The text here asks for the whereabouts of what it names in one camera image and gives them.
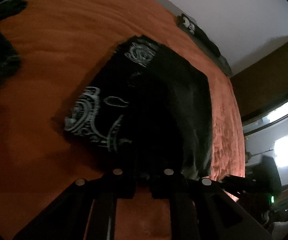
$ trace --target orange fabric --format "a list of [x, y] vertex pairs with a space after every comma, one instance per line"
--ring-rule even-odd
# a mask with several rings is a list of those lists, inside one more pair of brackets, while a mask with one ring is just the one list
[[[118, 42], [145, 34], [204, 72], [213, 114], [212, 179], [244, 175], [242, 125], [228, 77], [154, 0], [27, 0], [0, 30], [23, 61], [0, 90], [0, 234], [11, 239], [76, 178], [101, 176], [97, 150], [66, 141], [65, 114]], [[166, 201], [118, 201], [116, 239], [169, 239]]]

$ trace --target silver screw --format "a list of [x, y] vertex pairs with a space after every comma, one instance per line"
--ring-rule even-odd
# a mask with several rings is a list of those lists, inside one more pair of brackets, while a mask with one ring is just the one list
[[212, 184], [212, 181], [208, 178], [204, 178], [204, 179], [202, 179], [202, 184], [205, 186], [209, 186]]
[[113, 170], [113, 173], [114, 173], [115, 175], [121, 175], [121, 174], [123, 173], [123, 170], [122, 170], [122, 169], [114, 169], [114, 170]]
[[76, 184], [77, 186], [83, 186], [83, 185], [85, 184], [85, 180], [84, 180], [84, 179], [77, 179], [77, 180], [75, 181], [75, 184]]
[[174, 174], [174, 171], [173, 171], [172, 169], [165, 169], [165, 170], [164, 170], [164, 173], [165, 173], [166, 175], [173, 175], [173, 174]]

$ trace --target black folded cloth with white print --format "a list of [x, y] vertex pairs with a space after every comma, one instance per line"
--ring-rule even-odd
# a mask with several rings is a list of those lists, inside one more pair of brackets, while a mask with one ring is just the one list
[[192, 41], [222, 70], [222, 72], [231, 77], [233, 76], [230, 65], [225, 57], [220, 53], [219, 48], [208, 38], [206, 33], [193, 23], [188, 16], [182, 13], [177, 16], [177, 26], [185, 31]]
[[151, 158], [187, 178], [209, 175], [212, 106], [208, 80], [146, 36], [120, 44], [65, 119], [65, 131], [123, 154], [132, 145], [142, 172]]

